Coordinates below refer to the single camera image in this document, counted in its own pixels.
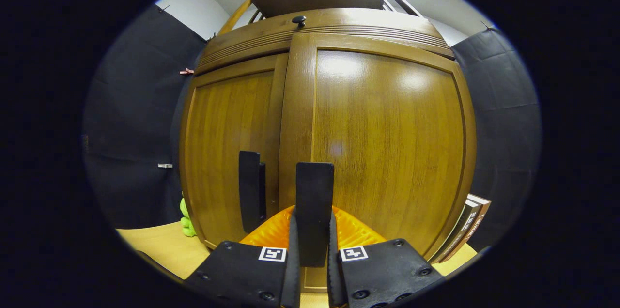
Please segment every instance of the table surface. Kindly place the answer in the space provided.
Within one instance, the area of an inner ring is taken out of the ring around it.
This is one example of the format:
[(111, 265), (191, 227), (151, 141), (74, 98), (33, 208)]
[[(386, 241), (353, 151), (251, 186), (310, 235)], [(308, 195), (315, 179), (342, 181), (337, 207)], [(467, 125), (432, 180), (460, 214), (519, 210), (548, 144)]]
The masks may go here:
[[(186, 279), (208, 257), (209, 250), (200, 244), (198, 237), (183, 235), (181, 222), (142, 229), (117, 229), (122, 238), (135, 250), (140, 250), (151, 259)], [(433, 264), (440, 274), (447, 275), (476, 255), (476, 251), (465, 244), (451, 259)], [(301, 293), (301, 308), (327, 308), (326, 293)]]

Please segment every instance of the black knob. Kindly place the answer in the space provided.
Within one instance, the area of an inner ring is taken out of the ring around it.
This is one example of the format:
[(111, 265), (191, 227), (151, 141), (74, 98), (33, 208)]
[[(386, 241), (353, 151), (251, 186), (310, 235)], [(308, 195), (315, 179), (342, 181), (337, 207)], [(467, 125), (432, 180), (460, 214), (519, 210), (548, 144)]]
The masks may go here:
[(293, 23), (298, 24), (297, 27), (299, 27), (299, 28), (301, 28), (301, 27), (306, 25), (306, 23), (304, 23), (304, 21), (306, 21), (306, 17), (305, 16), (295, 16), (295, 17), (293, 17)]

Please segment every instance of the green toy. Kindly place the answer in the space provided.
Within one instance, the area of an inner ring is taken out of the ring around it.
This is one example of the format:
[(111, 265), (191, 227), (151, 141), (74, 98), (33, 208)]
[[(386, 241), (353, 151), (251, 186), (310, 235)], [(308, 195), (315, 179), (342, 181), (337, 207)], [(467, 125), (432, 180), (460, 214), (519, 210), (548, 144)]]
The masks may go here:
[(183, 226), (183, 234), (186, 237), (193, 237), (196, 235), (196, 231), (193, 229), (192, 220), (190, 220), (190, 215), (187, 213), (186, 207), (186, 199), (181, 199), (181, 213), (183, 214), (183, 218), (181, 219), (181, 225)]

